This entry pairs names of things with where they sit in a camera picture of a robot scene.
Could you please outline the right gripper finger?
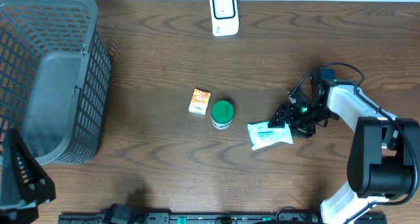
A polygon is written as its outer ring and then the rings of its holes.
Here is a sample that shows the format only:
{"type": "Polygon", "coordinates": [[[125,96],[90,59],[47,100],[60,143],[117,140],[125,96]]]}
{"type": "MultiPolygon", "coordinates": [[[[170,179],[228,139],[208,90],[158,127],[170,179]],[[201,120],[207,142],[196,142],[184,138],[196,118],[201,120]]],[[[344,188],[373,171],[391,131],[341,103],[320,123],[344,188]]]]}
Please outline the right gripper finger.
{"type": "Polygon", "coordinates": [[[268,128],[284,128],[288,123],[289,111],[286,104],[277,107],[273,117],[268,122],[268,128]]]}
{"type": "Polygon", "coordinates": [[[315,134],[314,126],[300,128],[300,127],[291,125],[290,130],[291,130],[291,135],[293,137],[311,138],[315,134]]]}

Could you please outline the white wet wipes pack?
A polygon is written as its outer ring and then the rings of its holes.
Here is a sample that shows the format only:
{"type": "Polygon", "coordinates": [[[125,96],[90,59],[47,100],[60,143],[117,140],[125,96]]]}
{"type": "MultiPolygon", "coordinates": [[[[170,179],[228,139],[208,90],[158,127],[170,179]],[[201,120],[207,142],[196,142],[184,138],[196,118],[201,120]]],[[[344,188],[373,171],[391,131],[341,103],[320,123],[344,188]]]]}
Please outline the white wet wipes pack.
{"type": "Polygon", "coordinates": [[[283,128],[268,127],[268,122],[247,124],[247,130],[252,142],[252,150],[258,150],[276,143],[293,144],[291,130],[288,124],[283,128]]]}

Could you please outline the green lid white jar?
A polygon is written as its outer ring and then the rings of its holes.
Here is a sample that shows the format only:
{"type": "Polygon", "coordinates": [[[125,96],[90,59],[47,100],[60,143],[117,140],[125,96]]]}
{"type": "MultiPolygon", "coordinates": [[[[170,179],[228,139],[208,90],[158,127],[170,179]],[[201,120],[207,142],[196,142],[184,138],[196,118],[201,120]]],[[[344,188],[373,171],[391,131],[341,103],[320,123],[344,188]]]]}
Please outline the green lid white jar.
{"type": "Polygon", "coordinates": [[[217,101],[211,110],[211,123],[216,129],[227,129],[234,119],[234,107],[228,101],[217,101]]]}

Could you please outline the small orange box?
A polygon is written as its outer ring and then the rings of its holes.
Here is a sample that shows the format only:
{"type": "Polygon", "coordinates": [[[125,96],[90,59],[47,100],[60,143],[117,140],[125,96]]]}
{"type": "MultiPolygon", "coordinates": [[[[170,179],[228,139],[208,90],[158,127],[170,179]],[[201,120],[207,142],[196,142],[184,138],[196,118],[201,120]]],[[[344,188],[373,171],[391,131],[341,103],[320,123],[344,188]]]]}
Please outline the small orange box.
{"type": "Polygon", "coordinates": [[[211,92],[195,88],[188,111],[193,114],[206,115],[210,98],[211,92]]]}

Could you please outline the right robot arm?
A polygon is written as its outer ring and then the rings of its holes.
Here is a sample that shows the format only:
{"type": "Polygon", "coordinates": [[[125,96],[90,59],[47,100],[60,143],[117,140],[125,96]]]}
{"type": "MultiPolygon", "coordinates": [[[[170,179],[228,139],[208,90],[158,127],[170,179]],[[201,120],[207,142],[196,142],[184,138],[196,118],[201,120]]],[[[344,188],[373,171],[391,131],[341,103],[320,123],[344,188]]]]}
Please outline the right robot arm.
{"type": "Polygon", "coordinates": [[[385,216],[369,211],[405,204],[419,188],[419,124],[384,110],[364,95],[359,83],[337,79],[335,65],[306,73],[312,96],[297,84],[268,127],[310,138],[317,125],[326,127],[328,120],[342,119],[354,133],[346,183],[317,211],[283,208],[275,223],[385,223],[385,216]]]}

